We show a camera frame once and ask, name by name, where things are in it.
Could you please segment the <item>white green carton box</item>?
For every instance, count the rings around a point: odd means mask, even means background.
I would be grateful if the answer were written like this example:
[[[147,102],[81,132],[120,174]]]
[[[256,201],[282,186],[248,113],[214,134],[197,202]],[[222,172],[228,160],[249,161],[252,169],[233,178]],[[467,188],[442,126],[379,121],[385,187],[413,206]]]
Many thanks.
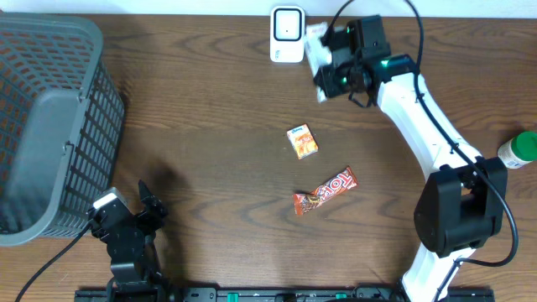
[[[305,54],[313,77],[317,75],[321,67],[332,63],[330,50],[321,43],[321,38],[327,29],[327,22],[310,24],[305,29]]]

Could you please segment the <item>orange tissue pack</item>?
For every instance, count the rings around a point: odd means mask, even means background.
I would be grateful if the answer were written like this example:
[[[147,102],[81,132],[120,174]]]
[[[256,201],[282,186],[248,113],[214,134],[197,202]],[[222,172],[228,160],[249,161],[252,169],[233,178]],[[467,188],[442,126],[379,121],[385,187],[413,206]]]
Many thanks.
[[[307,124],[288,130],[287,137],[298,159],[314,154],[319,149]]]

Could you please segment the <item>red chocolate bar wrapper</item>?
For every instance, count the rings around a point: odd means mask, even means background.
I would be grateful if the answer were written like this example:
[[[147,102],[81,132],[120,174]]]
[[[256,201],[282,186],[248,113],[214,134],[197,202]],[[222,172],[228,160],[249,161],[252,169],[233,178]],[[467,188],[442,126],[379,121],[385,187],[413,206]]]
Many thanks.
[[[306,212],[322,206],[327,201],[355,187],[358,187],[356,176],[351,167],[347,166],[310,193],[294,194],[295,214],[302,216]]]

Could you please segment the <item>green lid seasoning jar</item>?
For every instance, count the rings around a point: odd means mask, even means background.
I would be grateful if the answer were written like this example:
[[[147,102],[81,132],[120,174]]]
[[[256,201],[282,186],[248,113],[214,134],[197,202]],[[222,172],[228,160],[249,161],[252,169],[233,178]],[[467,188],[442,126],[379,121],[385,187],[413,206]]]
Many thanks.
[[[519,169],[536,160],[536,133],[526,131],[498,148],[498,157],[508,169]]]

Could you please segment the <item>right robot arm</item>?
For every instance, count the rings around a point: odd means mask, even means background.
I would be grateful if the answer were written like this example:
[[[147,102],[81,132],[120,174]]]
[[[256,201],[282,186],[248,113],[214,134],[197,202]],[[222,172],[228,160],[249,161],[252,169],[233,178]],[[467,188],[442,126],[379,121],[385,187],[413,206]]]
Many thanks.
[[[395,55],[377,16],[339,29],[305,30],[320,101],[365,93],[395,124],[417,158],[425,187],[414,210],[420,247],[393,299],[443,301],[460,266],[513,217],[505,201],[507,170],[484,158],[451,125],[409,55]]]

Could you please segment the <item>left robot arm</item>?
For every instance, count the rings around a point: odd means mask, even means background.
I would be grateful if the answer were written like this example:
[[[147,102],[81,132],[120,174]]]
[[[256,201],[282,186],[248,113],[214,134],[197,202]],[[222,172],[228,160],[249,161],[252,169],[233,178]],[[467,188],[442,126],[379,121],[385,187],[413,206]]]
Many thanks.
[[[87,212],[93,237],[107,245],[113,278],[108,301],[172,301],[169,281],[161,272],[154,240],[168,211],[140,180],[143,210],[133,214],[117,188],[103,192]]]

